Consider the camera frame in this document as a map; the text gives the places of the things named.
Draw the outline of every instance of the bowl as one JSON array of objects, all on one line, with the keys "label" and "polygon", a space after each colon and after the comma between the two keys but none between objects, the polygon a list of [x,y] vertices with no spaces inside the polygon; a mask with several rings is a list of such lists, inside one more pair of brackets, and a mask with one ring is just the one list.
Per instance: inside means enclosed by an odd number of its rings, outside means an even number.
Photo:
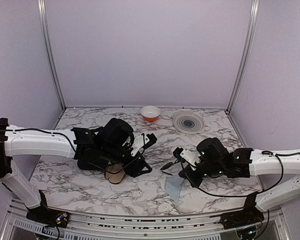
[{"label": "bowl", "polygon": [[160,116],[160,109],[156,106],[144,106],[140,111],[144,120],[148,122],[154,122]]}]

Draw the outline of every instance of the lavender wall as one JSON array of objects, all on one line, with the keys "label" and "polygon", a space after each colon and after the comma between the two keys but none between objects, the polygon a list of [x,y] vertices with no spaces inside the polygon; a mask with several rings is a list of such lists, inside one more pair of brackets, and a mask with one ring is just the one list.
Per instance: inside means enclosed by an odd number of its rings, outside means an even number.
[{"label": "lavender wall", "polygon": [[252,1],[47,1],[67,106],[227,107]]},{"label": "lavender wall", "polygon": [[[60,114],[37,1],[0,1],[0,118],[18,126],[49,129]],[[27,177],[37,159],[15,158]],[[10,192],[0,184],[0,229],[10,200]]]},{"label": "lavender wall", "polygon": [[[300,0],[260,1],[232,117],[250,147],[300,148]],[[261,179],[269,186],[278,176]],[[300,199],[282,209],[292,239],[300,240]]]}]

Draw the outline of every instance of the plate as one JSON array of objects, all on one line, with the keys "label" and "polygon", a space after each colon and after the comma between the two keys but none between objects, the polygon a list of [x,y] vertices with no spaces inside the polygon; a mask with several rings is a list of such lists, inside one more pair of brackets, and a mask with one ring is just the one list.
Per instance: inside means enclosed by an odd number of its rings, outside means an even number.
[{"label": "plate", "polygon": [[197,114],[180,111],[173,117],[173,126],[184,134],[200,134],[204,132],[204,120]]}]

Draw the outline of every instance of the white marble surface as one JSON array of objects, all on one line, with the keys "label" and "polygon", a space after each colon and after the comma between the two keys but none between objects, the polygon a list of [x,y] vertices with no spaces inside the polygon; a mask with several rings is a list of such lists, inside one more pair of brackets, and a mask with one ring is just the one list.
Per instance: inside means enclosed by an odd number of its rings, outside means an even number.
[{"label": "white marble surface", "polygon": [[[160,168],[175,161],[172,149],[188,148],[195,151],[205,138],[217,137],[233,151],[241,147],[238,136],[224,111],[205,109],[161,109],[158,121],[145,122],[139,114],[140,108],[78,108],[67,109],[57,129],[73,127],[97,128],[111,118],[121,118],[140,132],[154,133],[155,145],[147,149],[144,157],[153,171],[142,176],[126,177],[114,185],[105,180],[99,171],[85,171],[77,167],[77,161],[61,157],[42,156],[35,168],[31,183],[43,190],[49,206],[65,210],[109,215],[167,216],[190,215],[229,210],[242,207],[244,198],[218,198],[208,196],[183,183],[179,202],[173,202],[164,191],[166,174]],[[200,115],[205,122],[202,134],[186,135],[173,127],[173,116],[178,111],[190,111]],[[178,173],[181,166],[175,165],[167,171]],[[257,178],[204,179],[201,187],[221,195],[245,195],[259,191]]]}]

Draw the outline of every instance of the gray cloth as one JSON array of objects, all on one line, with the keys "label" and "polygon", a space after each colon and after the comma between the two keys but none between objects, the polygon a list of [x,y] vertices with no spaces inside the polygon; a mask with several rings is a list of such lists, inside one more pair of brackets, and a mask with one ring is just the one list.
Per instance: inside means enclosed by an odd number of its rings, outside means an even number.
[{"label": "gray cloth", "polygon": [[184,182],[184,180],[185,179],[179,177],[178,174],[173,176],[167,176],[165,179],[164,190],[176,203],[179,201],[180,191],[182,188],[181,185]]}]

